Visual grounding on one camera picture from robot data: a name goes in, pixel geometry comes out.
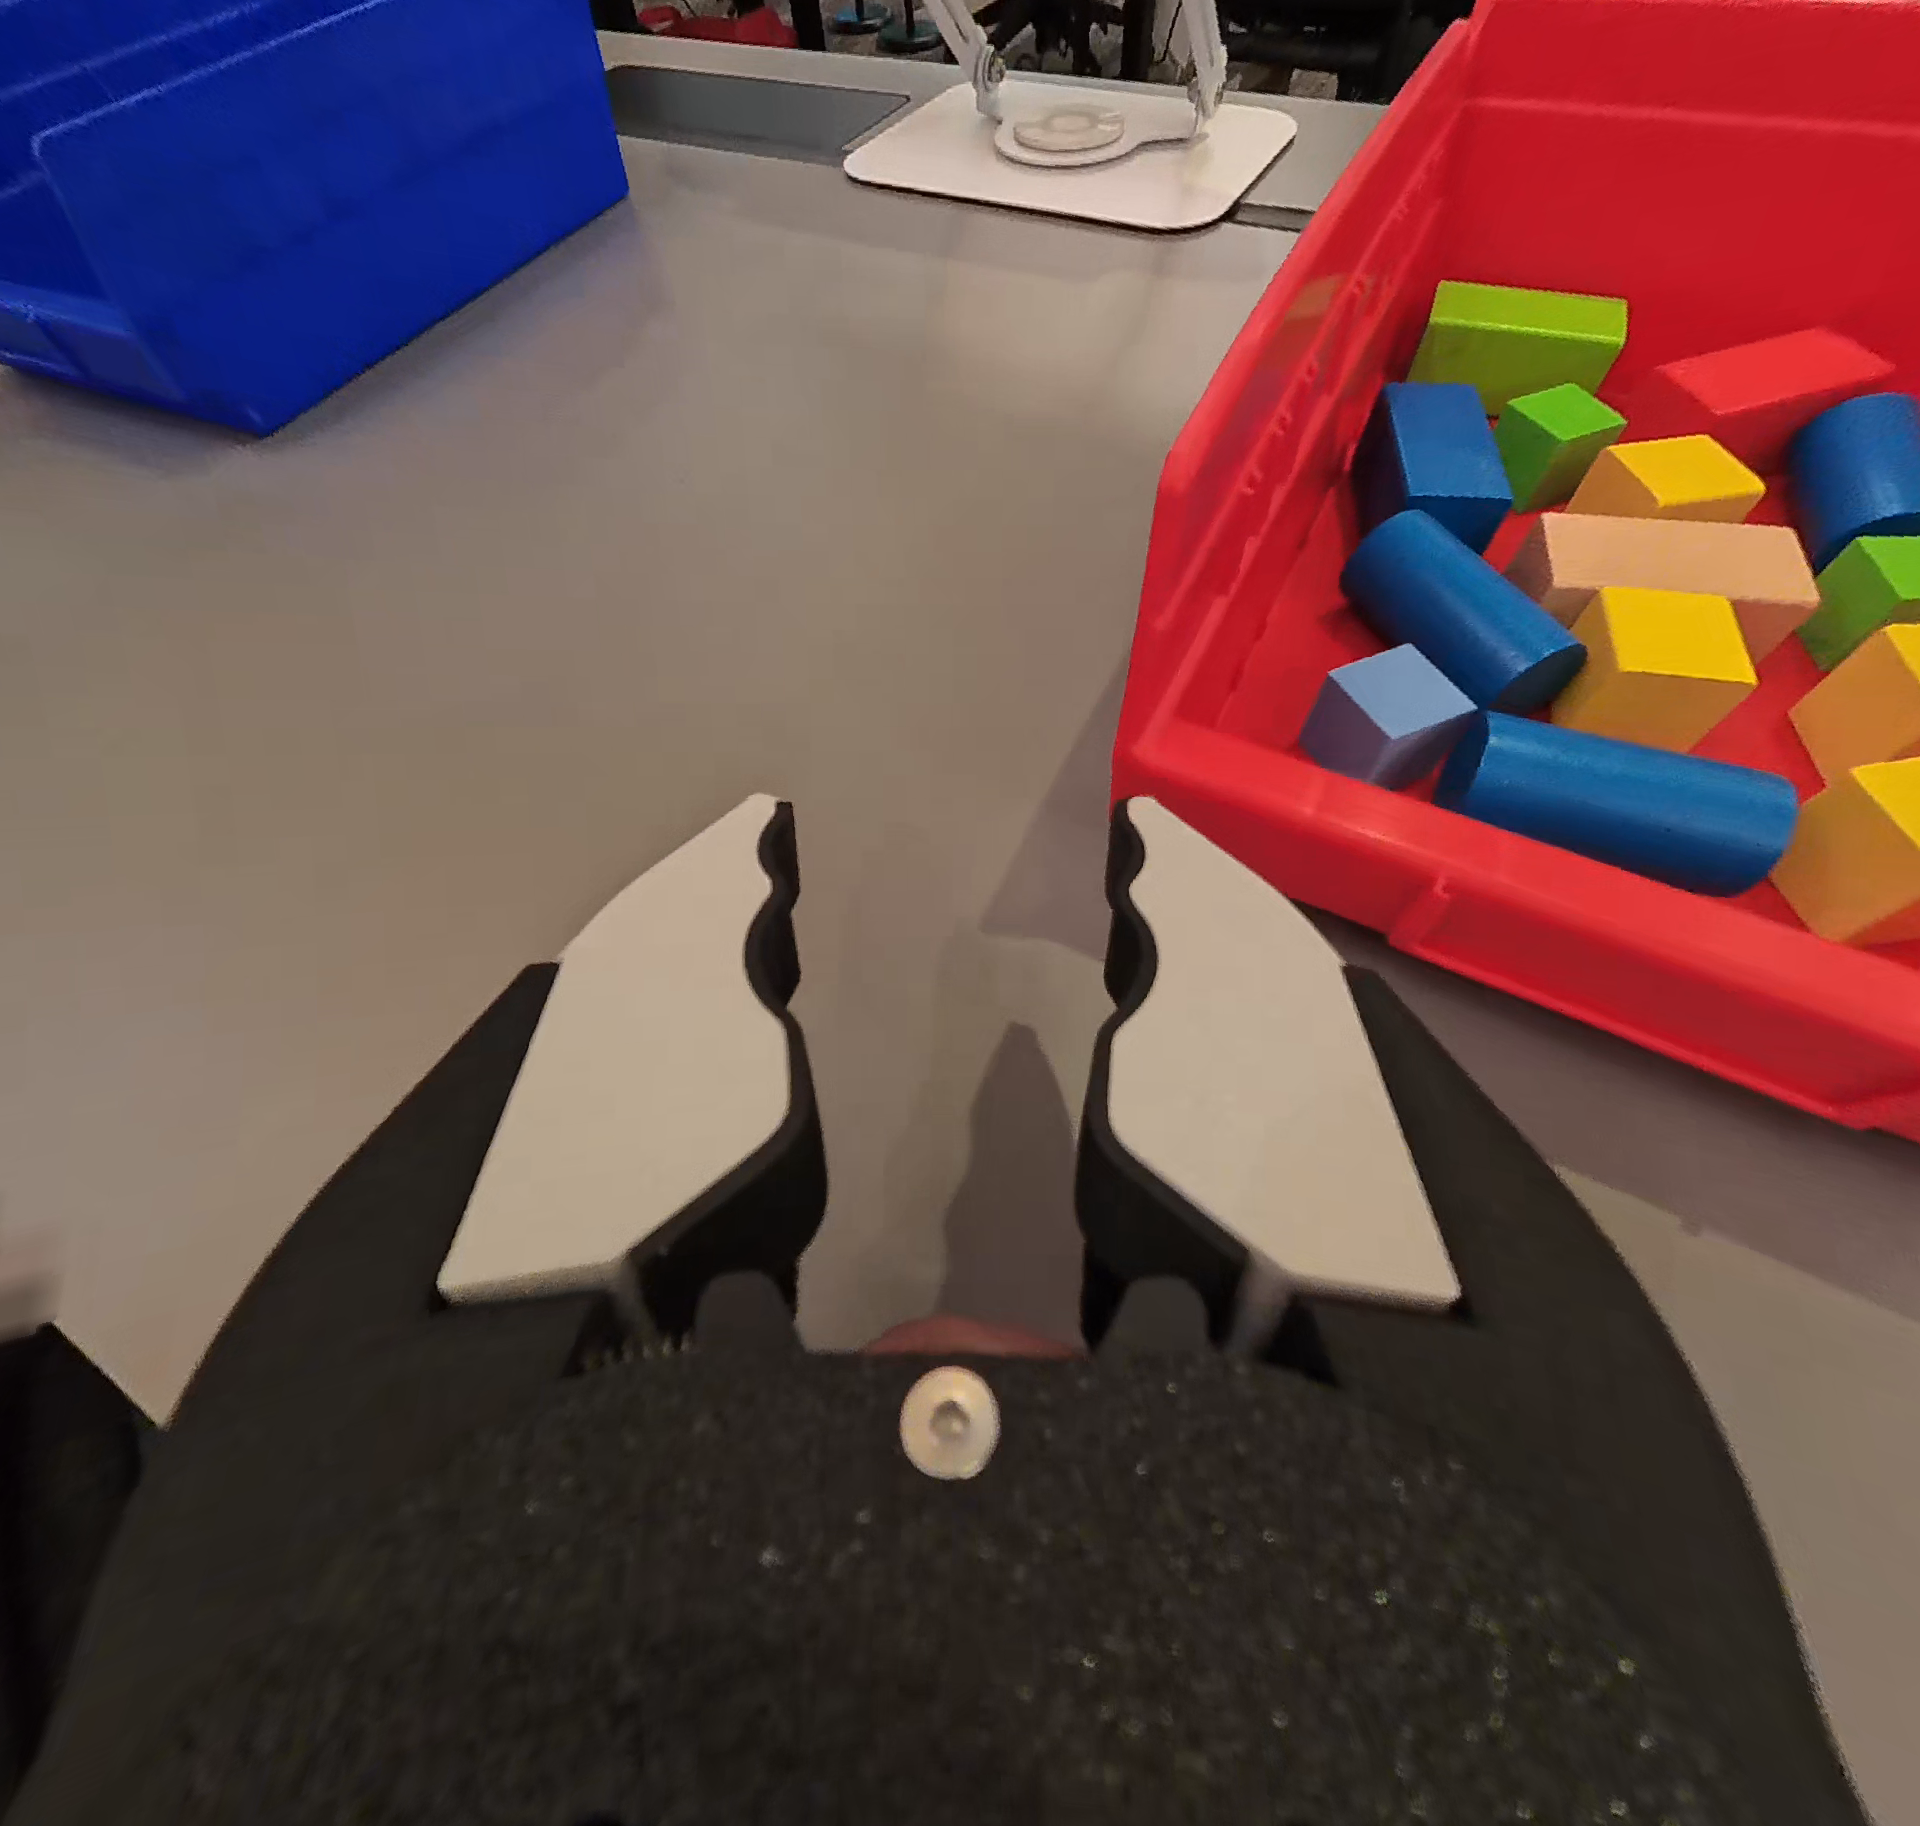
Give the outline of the blue wooden cylinder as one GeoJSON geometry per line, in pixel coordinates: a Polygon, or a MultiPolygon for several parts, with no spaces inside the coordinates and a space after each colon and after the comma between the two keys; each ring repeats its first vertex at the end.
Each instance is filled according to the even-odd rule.
{"type": "Polygon", "coordinates": [[[1842,401],[1788,443],[1794,526],[1815,572],[1860,539],[1918,534],[1918,405],[1906,392],[1842,401]]]}
{"type": "Polygon", "coordinates": [[[1432,784],[1435,806],[1706,898],[1771,876],[1801,819],[1791,780],[1741,765],[1479,715],[1432,784]]]}
{"type": "Polygon", "coordinates": [[[1589,649],[1432,517],[1403,510],[1349,555],[1338,589],[1388,644],[1408,644],[1479,710],[1547,710],[1589,649]]]}

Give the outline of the natural wooden block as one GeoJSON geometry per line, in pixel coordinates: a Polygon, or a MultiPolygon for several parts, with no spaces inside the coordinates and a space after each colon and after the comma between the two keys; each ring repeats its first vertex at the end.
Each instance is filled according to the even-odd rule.
{"type": "Polygon", "coordinates": [[[1607,589],[1724,599],[1755,663],[1820,609],[1801,537],[1780,525],[1547,513],[1504,577],[1567,626],[1607,589]]]}

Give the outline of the light blue wooden cube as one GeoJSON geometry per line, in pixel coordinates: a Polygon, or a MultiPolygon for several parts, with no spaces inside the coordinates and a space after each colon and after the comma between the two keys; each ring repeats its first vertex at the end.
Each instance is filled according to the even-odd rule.
{"type": "Polygon", "coordinates": [[[1332,774],[1403,790],[1452,755],[1479,712],[1426,655],[1403,643],[1326,673],[1299,749],[1332,774]]]}

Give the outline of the red plastic bin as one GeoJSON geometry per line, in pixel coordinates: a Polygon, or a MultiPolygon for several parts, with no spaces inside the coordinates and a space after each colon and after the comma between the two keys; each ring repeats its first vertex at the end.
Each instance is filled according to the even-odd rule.
{"type": "Polygon", "coordinates": [[[1806,933],[1344,780],[1350,461],[1442,280],[1622,298],[1617,378],[1826,326],[1916,391],[1916,0],[1479,0],[1321,202],[1178,433],[1118,716],[1153,799],[1296,903],[1831,1122],[1916,1142],[1916,943],[1806,933]]]}

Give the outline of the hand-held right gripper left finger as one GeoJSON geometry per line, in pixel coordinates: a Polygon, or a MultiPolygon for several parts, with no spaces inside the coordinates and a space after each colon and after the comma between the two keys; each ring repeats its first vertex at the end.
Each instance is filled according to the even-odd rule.
{"type": "Polygon", "coordinates": [[[795,997],[795,806],[752,795],[612,896],[563,950],[440,1267],[450,1305],[715,1280],[799,1301],[828,1207],[795,997]]]}

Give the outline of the red wooden block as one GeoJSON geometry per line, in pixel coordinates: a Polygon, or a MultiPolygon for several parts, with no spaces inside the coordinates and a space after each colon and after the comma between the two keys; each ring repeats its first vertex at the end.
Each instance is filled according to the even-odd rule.
{"type": "Polygon", "coordinates": [[[1764,472],[1817,416],[1889,391],[1896,374],[1851,334],[1806,326],[1668,360],[1647,374],[1631,423],[1647,441],[1713,438],[1764,472]]]}

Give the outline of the green wooden cube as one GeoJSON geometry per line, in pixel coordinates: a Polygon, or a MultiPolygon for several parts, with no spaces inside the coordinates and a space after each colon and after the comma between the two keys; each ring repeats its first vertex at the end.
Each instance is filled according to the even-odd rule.
{"type": "Polygon", "coordinates": [[[1799,639],[1833,673],[1890,624],[1918,622],[1918,537],[1862,534],[1817,574],[1818,606],[1799,639]]]}

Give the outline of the small green wooden block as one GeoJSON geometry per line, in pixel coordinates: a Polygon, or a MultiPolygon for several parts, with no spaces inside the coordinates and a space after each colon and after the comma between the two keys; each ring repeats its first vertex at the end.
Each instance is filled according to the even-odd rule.
{"type": "Polygon", "coordinates": [[[1626,416],[1576,382],[1513,398],[1494,423],[1513,510],[1539,514],[1567,504],[1624,431],[1626,416]]]}

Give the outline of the blue plastic bin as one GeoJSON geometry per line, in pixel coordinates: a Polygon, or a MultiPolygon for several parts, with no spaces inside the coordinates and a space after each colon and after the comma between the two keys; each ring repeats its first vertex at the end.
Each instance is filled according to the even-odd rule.
{"type": "Polygon", "coordinates": [[[620,205],[593,0],[4,0],[9,370],[269,436],[620,205]]]}

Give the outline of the long green wooden block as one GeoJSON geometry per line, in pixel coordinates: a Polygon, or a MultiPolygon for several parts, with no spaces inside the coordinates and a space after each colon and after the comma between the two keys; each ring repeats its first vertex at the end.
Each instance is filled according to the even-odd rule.
{"type": "Polygon", "coordinates": [[[1563,385],[1599,396],[1626,337],[1622,298],[1442,280],[1405,380],[1472,387],[1494,421],[1563,385]]]}

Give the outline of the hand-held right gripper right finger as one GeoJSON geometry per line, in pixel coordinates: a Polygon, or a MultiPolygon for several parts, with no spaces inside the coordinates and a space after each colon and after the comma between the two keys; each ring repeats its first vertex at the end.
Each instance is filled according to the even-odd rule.
{"type": "Polygon", "coordinates": [[[1291,1293],[1447,1312],[1461,1277],[1347,963],[1282,892],[1155,799],[1115,811],[1113,1015],[1077,1215],[1117,1278],[1185,1277],[1236,1318],[1291,1293]]]}

